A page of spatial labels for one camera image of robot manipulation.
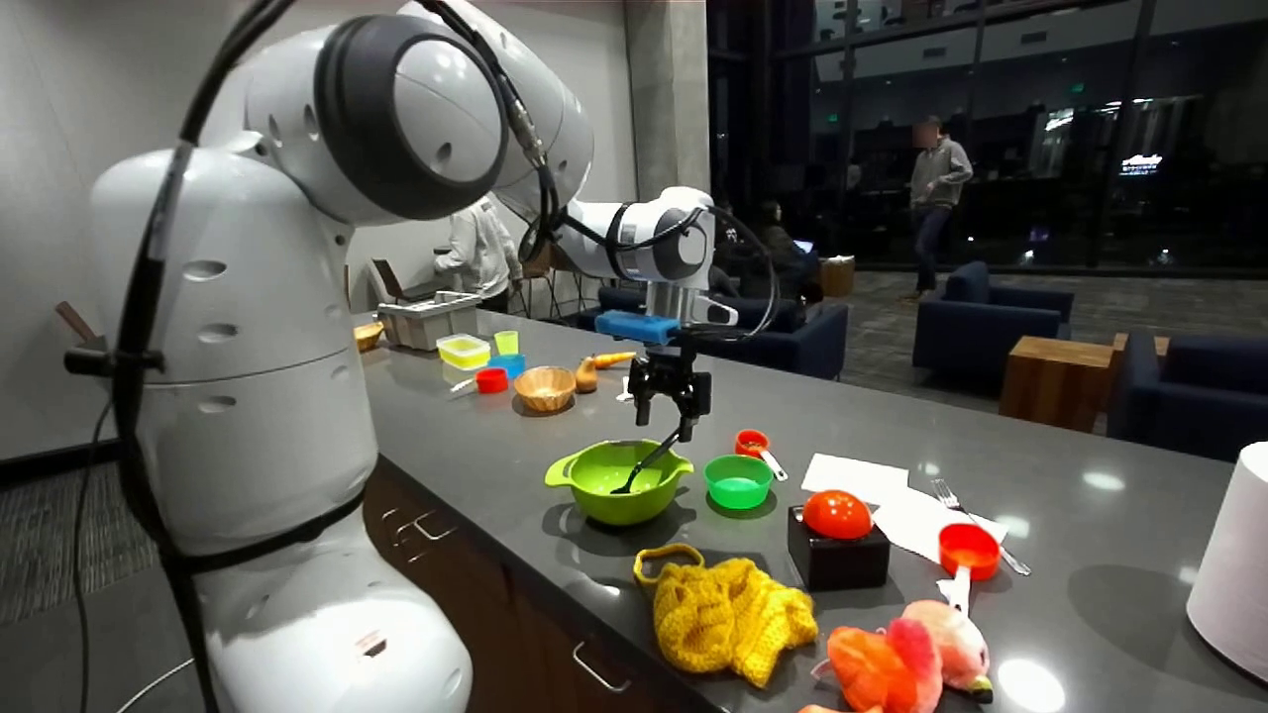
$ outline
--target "white robot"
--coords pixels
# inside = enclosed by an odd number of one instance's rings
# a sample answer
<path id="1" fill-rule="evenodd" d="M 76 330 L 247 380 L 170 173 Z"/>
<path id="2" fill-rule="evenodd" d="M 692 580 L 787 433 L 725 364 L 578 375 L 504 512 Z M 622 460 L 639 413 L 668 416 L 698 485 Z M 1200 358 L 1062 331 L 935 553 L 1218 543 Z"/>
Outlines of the white robot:
<path id="1" fill-rule="evenodd" d="M 470 656 L 434 601 L 372 551 L 356 504 L 375 434 L 339 295 L 356 227 L 448 218 L 499 198 L 539 218 L 545 161 L 578 268 L 651 281 L 659 309 L 702 321 L 714 206 L 702 192 L 654 203 L 572 203 L 589 127 L 560 75 L 470 4 L 518 86 L 441 16 L 356 16 L 263 46 L 234 73 L 230 124 L 190 153 L 141 383 L 141 460 L 175 548 L 226 560 L 296 522 L 314 537 L 194 580 L 219 708 L 459 713 Z M 535 133 L 511 144 L 506 115 Z M 111 168 L 91 192 L 101 304 L 121 284 L 170 151 Z"/>

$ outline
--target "green bowl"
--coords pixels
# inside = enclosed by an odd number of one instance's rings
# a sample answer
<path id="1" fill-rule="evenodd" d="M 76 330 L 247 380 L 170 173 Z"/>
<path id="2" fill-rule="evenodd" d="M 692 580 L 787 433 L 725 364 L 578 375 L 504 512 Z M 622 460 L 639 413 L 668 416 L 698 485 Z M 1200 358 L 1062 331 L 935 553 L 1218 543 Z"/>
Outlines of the green bowl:
<path id="1" fill-rule="evenodd" d="M 692 470 L 689 460 L 663 452 L 639 474 L 630 495 L 611 495 L 626 485 L 635 465 L 654 452 L 647 438 L 611 438 L 572 452 L 545 467 L 545 487 L 572 487 L 572 499 L 606 528 L 639 528 L 672 506 L 679 479 Z"/>
<path id="2" fill-rule="evenodd" d="M 725 454 L 704 467 L 704 495 L 725 516 L 754 516 L 766 506 L 771 470 L 759 460 Z"/>

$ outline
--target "person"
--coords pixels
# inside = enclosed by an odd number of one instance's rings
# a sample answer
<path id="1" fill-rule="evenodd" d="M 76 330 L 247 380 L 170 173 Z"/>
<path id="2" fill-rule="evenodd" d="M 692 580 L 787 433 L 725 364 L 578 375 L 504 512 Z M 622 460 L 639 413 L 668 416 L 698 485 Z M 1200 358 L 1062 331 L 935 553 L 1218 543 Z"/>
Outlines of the person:
<path id="1" fill-rule="evenodd" d="M 957 211 L 964 181 L 973 178 L 965 151 L 944 133 L 944 119 L 927 115 L 916 127 L 916 168 L 912 168 L 912 227 L 916 227 L 916 302 L 940 295 L 940 240 L 947 218 Z"/>
<path id="2" fill-rule="evenodd" d="M 758 227 L 759 244 L 775 263 L 775 275 L 787 268 L 794 263 L 794 232 L 783 231 L 783 206 L 779 203 L 759 203 L 759 227 Z"/>

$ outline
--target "orange toy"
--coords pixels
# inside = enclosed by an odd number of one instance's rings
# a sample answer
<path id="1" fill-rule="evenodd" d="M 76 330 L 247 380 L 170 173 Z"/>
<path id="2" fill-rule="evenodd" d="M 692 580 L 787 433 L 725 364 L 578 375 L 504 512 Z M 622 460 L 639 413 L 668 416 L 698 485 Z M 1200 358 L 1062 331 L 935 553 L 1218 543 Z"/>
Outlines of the orange toy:
<path id="1" fill-rule="evenodd" d="M 935 713 L 944 700 L 944 655 L 916 619 L 895 619 L 881 633 L 832 631 L 827 667 L 850 713 Z"/>
<path id="2" fill-rule="evenodd" d="M 820 537 L 857 543 L 870 530 L 870 512 L 848 493 L 815 493 L 799 506 L 799 522 Z"/>
<path id="3" fill-rule="evenodd" d="M 881 633 L 857 626 L 832 631 L 827 667 L 850 713 L 919 713 L 916 677 Z"/>

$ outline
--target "yellow object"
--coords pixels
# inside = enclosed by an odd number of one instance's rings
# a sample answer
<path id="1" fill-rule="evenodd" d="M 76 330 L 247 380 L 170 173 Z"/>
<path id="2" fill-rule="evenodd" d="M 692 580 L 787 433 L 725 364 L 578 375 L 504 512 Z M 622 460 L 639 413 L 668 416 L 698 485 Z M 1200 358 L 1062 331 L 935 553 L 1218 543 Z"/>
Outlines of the yellow object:
<path id="1" fill-rule="evenodd" d="M 594 358 L 581 362 L 581 368 L 603 374 L 603 368 L 630 364 L 635 358 L 639 358 L 639 351 L 594 351 Z"/>
<path id="2" fill-rule="evenodd" d="M 366 321 L 366 324 L 354 330 L 354 342 L 356 342 L 359 351 L 375 350 L 381 337 L 384 337 L 384 321 Z"/>
<path id="3" fill-rule="evenodd" d="M 574 375 L 562 368 L 528 368 L 515 380 L 515 408 L 529 416 L 549 416 L 572 408 L 574 390 Z"/>
<path id="4" fill-rule="evenodd" d="M 492 358 L 487 342 L 479 342 L 479 337 L 470 337 L 470 331 L 441 337 L 434 350 L 441 350 L 441 362 L 445 362 L 448 368 L 459 368 L 459 374 L 477 374 L 477 368 L 482 368 L 487 358 Z"/>
<path id="5" fill-rule="evenodd" d="M 499 350 L 499 358 L 518 358 L 518 331 L 515 330 L 492 331 L 492 345 Z"/>
<path id="6" fill-rule="evenodd" d="M 651 560 L 684 553 L 647 573 Z M 770 580 L 754 560 L 704 568 L 681 543 L 639 551 L 635 580 L 654 585 L 659 650 L 684 673 L 741 673 L 766 689 L 779 655 L 820 636 L 813 598 Z"/>

